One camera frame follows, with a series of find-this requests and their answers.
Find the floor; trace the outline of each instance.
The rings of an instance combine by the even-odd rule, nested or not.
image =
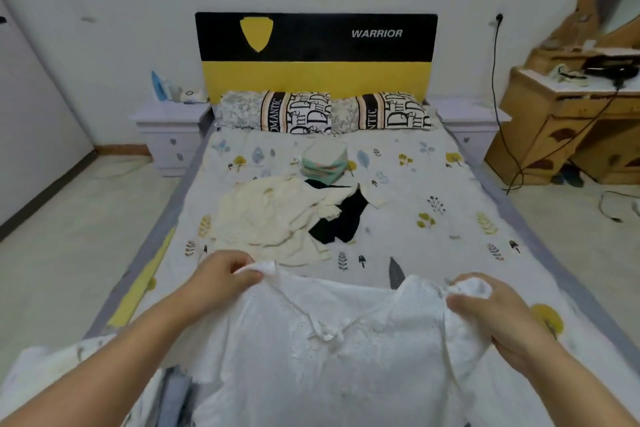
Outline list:
[[[83,336],[177,182],[144,157],[100,157],[0,243],[0,379],[21,349]],[[640,186],[608,188],[640,196]],[[640,346],[640,217],[631,199],[608,196],[605,211],[623,222],[605,218],[603,189],[524,187],[510,197]]]

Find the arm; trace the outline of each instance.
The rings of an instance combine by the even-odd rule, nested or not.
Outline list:
[[[447,305],[489,331],[502,358],[528,379],[556,427],[640,426],[611,392],[564,350],[516,291],[484,274],[461,275],[456,282],[471,276],[492,286],[491,297],[452,295]]]
[[[233,272],[244,252],[216,252],[174,293],[147,310],[91,358],[0,422],[0,427],[118,427],[184,329],[257,284]]]

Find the headboard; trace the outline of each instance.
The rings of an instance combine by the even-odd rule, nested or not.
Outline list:
[[[229,90],[406,91],[421,101],[437,24],[435,14],[196,14],[212,103]]]

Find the patterned pillow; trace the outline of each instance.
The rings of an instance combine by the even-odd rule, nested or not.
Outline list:
[[[425,108],[405,92],[380,92],[332,100],[334,133],[356,130],[422,128],[431,130]]]
[[[283,133],[331,133],[328,93],[228,91],[220,100],[222,125]]]

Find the brown baseboard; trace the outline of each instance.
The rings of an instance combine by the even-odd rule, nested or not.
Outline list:
[[[25,204],[20,211],[4,223],[0,223],[0,241],[4,240],[13,230],[27,221],[32,214],[42,208],[42,206],[55,196],[58,191],[69,184],[80,172],[84,171],[89,164],[96,159],[97,156],[95,155],[95,152],[91,151],[74,167],[69,169],[62,177],[53,181],[45,190],[38,194],[38,196]]]
[[[146,144],[110,144],[97,145],[98,155],[148,155],[151,156]]]

